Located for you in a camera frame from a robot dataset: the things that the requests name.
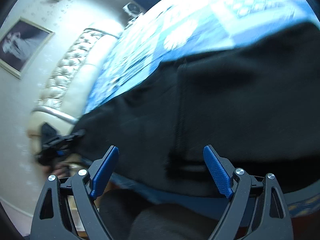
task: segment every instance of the metal screw head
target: metal screw head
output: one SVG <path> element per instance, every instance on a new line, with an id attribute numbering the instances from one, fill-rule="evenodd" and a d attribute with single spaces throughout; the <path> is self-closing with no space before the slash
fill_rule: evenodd
<path id="1" fill-rule="evenodd" d="M 49 177 L 48 177 L 48 180 L 50 180 L 50 181 L 53 181 L 53 180 L 55 180 L 56 179 L 56 176 L 55 175 L 50 175 Z"/>
<path id="2" fill-rule="evenodd" d="M 275 179 L 275 177 L 276 177 L 276 176 L 273 175 L 272 173 L 268 173 L 268 178 L 269 178 L 269 179 Z"/>
<path id="3" fill-rule="evenodd" d="M 79 171 L 78 171 L 78 174 L 79 174 L 80 176 L 84 176 L 84 175 L 87 174 L 87 170 L 85 170 L 85 169 L 79 170 Z"/>
<path id="4" fill-rule="evenodd" d="M 244 170 L 241 168 L 236 169 L 236 174 L 242 175 L 244 174 Z"/>

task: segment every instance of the dark fabric fold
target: dark fabric fold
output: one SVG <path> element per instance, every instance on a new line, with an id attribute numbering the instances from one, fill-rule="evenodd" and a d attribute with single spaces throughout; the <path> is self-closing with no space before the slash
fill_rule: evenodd
<path id="1" fill-rule="evenodd" d="M 141 84 L 84 115 L 74 152 L 95 160 L 119 148 L 115 172 L 148 186 L 219 196 L 203 161 L 220 156 L 284 192 L 319 179 L 320 31 L 302 23 L 245 48 L 162 62 Z M 291 179 L 299 167 L 304 179 Z"/>
<path id="2" fill-rule="evenodd" d="M 207 240 L 218 223 L 177 204 L 154 205 L 127 189 L 104 193 L 99 213 L 115 240 Z"/>

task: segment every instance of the blue gripper pad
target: blue gripper pad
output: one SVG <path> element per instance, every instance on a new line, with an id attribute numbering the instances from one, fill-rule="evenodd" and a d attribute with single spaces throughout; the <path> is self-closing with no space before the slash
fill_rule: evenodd
<path id="1" fill-rule="evenodd" d="M 231 190 L 231 180 L 221 163 L 214 155 L 209 146 L 206 146 L 203 150 L 203 158 L 207 165 L 214 182 L 217 185 L 219 192 L 230 199 L 233 195 Z"/>
<path id="2" fill-rule="evenodd" d="M 92 190 L 90 192 L 90 197 L 97 199 L 101 196 L 107 186 L 107 183 L 111 177 L 113 169 L 115 168 L 119 158 L 119 150 L 117 147 L 113 147 L 111 152 L 105 158 L 100 168 L 98 169 L 96 175 L 92 179 Z"/>

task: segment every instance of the black and white photo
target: black and white photo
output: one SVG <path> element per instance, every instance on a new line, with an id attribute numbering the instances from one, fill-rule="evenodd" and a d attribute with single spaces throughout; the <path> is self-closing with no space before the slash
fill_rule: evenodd
<path id="1" fill-rule="evenodd" d="M 27 63 L 52 34 L 53 32 L 21 18 L 0 41 L 0 65 L 20 78 Z"/>

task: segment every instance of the blue patterned bedspread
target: blue patterned bedspread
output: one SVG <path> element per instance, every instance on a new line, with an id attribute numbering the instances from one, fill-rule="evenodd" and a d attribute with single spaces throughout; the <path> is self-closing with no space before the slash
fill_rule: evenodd
<path id="1" fill-rule="evenodd" d="M 307 20 L 320 26 L 305 0 L 161 0 L 124 31 L 84 112 L 139 84 L 161 60 L 244 46 Z"/>

